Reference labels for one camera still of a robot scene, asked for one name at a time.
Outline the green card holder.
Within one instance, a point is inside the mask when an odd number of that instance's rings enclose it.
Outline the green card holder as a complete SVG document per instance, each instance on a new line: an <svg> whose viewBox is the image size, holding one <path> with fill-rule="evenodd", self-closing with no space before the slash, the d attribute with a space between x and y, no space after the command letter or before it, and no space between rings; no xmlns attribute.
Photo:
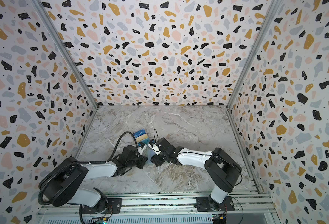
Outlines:
<svg viewBox="0 0 329 224"><path fill-rule="evenodd" d="M154 155L157 155L157 154L156 154L152 149L149 149L148 152L147 152L148 161L150 161L151 158L152 158Z"/></svg>

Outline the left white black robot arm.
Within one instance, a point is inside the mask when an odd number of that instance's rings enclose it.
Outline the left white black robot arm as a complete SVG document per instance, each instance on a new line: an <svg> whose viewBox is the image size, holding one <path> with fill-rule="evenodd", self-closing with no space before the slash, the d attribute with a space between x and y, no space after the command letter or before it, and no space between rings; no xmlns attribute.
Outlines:
<svg viewBox="0 0 329 224"><path fill-rule="evenodd" d="M142 169L148 158L135 146L126 146L122 153L109 161L78 161L65 159L39 184L38 203L61 207L78 204L93 208L97 212L108 206L108 198L99 189L82 188L85 180L100 177L123 176L132 168Z"/></svg>

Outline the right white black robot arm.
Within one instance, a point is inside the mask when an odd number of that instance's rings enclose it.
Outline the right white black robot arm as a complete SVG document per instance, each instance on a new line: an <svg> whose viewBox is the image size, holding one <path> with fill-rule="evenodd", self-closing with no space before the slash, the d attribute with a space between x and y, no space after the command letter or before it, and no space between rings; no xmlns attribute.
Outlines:
<svg viewBox="0 0 329 224"><path fill-rule="evenodd" d="M165 138L149 142L155 155L150 159L157 167L164 162L175 165L188 165L204 169L215 183L210 198L216 204L224 202L225 198L236 186L238 178L242 176L242 168L223 149L200 152L185 147L175 148Z"/></svg>

